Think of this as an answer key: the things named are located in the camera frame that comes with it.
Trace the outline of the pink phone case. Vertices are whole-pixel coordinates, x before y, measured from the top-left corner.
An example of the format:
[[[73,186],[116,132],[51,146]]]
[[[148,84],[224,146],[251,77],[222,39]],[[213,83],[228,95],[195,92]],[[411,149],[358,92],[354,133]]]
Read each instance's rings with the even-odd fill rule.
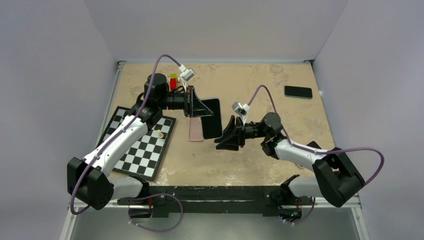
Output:
[[[200,117],[191,117],[188,121],[188,140],[191,142],[200,142],[204,140],[202,121]]]

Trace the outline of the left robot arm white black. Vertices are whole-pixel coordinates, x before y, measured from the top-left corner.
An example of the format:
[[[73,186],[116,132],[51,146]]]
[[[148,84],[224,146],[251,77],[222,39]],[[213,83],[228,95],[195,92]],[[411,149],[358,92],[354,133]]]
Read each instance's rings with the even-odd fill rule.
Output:
[[[109,176],[118,161],[131,146],[146,135],[163,117],[163,110],[181,110],[185,117],[213,116],[213,111],[198,97],[192,85],[183,92],[173,92],[165,75],[152,73],[144,84],[144,92],[127,112],[117,129],[83,159],[73,157],[67,164],[67,191],[71,195],[70,210],[75,210],[75,200],[87,208],[100,210],[109,201],[130,198],[138,205],[146,203],[149,191],[141,180],[134,177],[110,180]]]

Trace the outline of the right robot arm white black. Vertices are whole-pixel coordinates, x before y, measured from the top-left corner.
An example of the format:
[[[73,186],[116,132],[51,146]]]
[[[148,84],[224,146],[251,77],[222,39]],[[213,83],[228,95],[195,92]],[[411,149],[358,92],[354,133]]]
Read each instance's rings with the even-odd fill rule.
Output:
[[[365,187],[366,182],[347,154],[340,148],[325,151],[309,145],[297,145],[283,135],[277,113],[268,112],[261,121],[243,123],[231,116],[222,137],[214,140],[217,150],[238,151],[247,139],[263,138],[260,146],[266,156],[300,165],[314,176],[294,175],[281,184],[281,199],[292,204],[300,197],[322,197],[342,207]]]

